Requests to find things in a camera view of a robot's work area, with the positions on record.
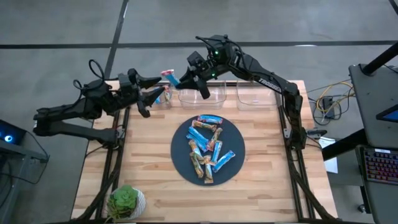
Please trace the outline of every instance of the potted plant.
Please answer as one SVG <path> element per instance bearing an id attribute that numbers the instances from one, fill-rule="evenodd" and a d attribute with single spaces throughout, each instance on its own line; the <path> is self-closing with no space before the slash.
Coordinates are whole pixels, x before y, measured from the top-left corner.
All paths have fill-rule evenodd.
<path id="1" fill-rule="evenodd" d="M 107 221 L 110 218 L 114 221 L 137 218 L 144 211 L 145 204 L 141 191 L 130 185 L 123 185 L 109 196 Z"/>

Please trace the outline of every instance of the concrete floor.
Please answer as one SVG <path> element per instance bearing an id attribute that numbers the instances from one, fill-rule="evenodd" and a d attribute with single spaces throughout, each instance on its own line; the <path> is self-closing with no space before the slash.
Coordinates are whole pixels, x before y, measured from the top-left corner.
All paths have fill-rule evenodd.
<path id="1" fill-rule="evenodd" d="M 92 44 L 113 39 L 123 0 L 2 0 L 0 44 Z M 130 0 L 120 43 L 195 42 L 195 36 L 229 34 L 238 41 L 396 40 L 398 16 L 388 0 Z M 345 80 L 348 66 L 366 63 L 386 45 L 331 47 L 245 47 L 243 50 L 269 70 L 290 80 L 304 80 L 308 90 Z M 111 76 L 129 68 L 147 77 L 174 68 L 181 76 L 186 58 L 204 48 L 118 49 Z M 72 86 L 94 79 L 88 60 L 105 67 L 109 49 L 0 50 L 0 119 L 32 130 L 35 110 L 72 103 Z M 232 74 L 224 79 L 235 79 Z M 331 90 L 342 94 L 343 86 Z M 309 97 L 317 98 L 314 91 Z M 90 126 L 87 121 L 72 122 Z M 358 106 L 328 126 L 328 137 L 343 138 L 362 128 Z M 20 193 L 13 223 L 60 222 L 69 219 L 87 141 L 68 136 L 39 138 L 51 159 L 37 185 Z M 34 179 L 38 171 L 32 168 Z M 331 181 L 339 217 L 372 222 L 356 207 L 362 203 L 358 187 Z"/>

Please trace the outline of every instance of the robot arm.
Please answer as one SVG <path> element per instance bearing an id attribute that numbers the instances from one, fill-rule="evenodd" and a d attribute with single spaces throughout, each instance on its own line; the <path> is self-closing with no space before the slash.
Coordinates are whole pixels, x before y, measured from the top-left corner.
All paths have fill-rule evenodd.
<path id="1" fill-rule="evenodd" d="M 210 96 L 206 81 L 217 79 L 226 72 L 232 72 L 236 77 L 246 81 L 258 82 L 282 95 L 282 106 L 292 127 L 291 148 L 303 149 L 307 134 L 302 127 L 300 112 L 303 98 L 297 85 L 263 68 L 256 59 L 245 54 L 237 43 L 229 40 L 227 35 L 197 39 L 206 44 L 207 59 L 196 51 L 192 53 L 187 58 L 190 66 L 176 88 L 199 90 L 206 99 Z"/>
<path id="2" fill-rule="evenodd" d="M 111 86 L 105 82 L 102 69 L 99 65 L 98 67 L 101 70 L 102 77 L 92 70 L 90 64 L 91 71 L 100 79 L 83 86 L 77 80 L 73 82 L 74 86 L 80 90 L 80 97 L 76 102 L 70 105 L 37 110 L 37 114 L 34 116 L 35 126 L 33 129 L 36 135 L 67 134 L 97 140 L 103 145 L 110 146 L 115 144 L 119 138 L 117 130 L 111 128 L 96 130 L 65 123 L 63 120 L 71 118 L 97 119 L 101 117 L 102 111 L 114 116 L 115 112 L 133 104 L 137 104 L 143 117 L 148 118 L 150 116 L 146 107 L 152 106 L 157 97 L 164 91 L 164 87 L 148 92 L 143 92 L 141 89 L 154 86 L 162 79 L 161 77 L 144 78 L 132 68 L 127 75 L 119 74 L 117 78 L 113 79 L 119 81 L 120 87 L 118 90 L 111 90 Z"/>

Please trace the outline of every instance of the clear plastic container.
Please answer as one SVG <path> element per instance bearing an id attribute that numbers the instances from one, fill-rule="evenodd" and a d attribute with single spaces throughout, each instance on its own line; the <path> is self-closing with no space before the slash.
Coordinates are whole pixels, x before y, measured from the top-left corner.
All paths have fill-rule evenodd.
<path id="1" fill-rule="evenodd" d="M 208 83 L 210 97 L 203 99 L 197 90 L 180 90 L 178 99 L 184 109 L 221 109 L 226 100 L 226 82 Z"/>
<path id="2" fill-rule="evenodd" d="M 148 90 L 142 90 L 142 91 L 152 91 L 154 88 L 149 88 Z M 169 87 L 169 90 L 167 91 L 167 93 L 169 94 L 169 97 L 166 98 L 166 91 L 163 91 L 163 93 L 158 98 L 159 100 L 156 101 L 152 105 L 152 107 L 148 106 L 147 109 L 148 110 L 169 110 L 172 107 L 171 98 L 172 98 L 172 94 L 173 94 L 173 91 L 170 87 Z"/>
<path id="3" fill-rule="evenodd" d="M 236 82 L 236 106 L 239 110 L 269 110 L 277 102 L 275 92 L 258 83 Z"/>

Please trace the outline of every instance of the yellow cable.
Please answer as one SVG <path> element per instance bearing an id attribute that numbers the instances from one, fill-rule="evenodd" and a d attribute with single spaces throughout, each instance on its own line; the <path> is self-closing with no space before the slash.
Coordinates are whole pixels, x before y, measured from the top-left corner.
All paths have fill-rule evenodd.
<path id="1" fill-rule="evenodd" d="M 332 85 L 328 86 L 328 88 L 326 88 L 326 90 L 323 91 L 323 93 L 321 94 L 321 96 L 317 99 L 317 110 L 319 110 L 319 111 L 321 111 L 321 112 L 327 112 L 327 111 L 329 111 L 331 108 L 333 108 L 333 107 L 335 107 L 335 106 L 337 105 L 336 102 L 339 103 L 339 102 L 341 102 L 343 99 L 348 98 L 349 96 L 355 95 L 355 93 L 352 93 L 352 94 L 350 94 L 349 96 L 345 96 L 345 97 L 341 98 L 340 100 L 336 101 L 335 104 L 332 105 L 331 108 L 329 108 L 329 109 L 327 109 L 327 110 L 321 109 L 320 106 L 319 106 L 319 101 L 320 101 L 320 99 L 322 99 L 322 97 L 329 91 L 329 89 L 330 89 L 331 87 L 335 86 L 335 85 L 346 85 L 346 86 L 349 86 L 350 88 L 353 87 L 352 85 L 350 85 L 350 84 L 348 84 L 348 83 L 346 83 L 346 82 L 339 82 L 339 83 L 335 83 L 335 84 L 332 84 Z"/>

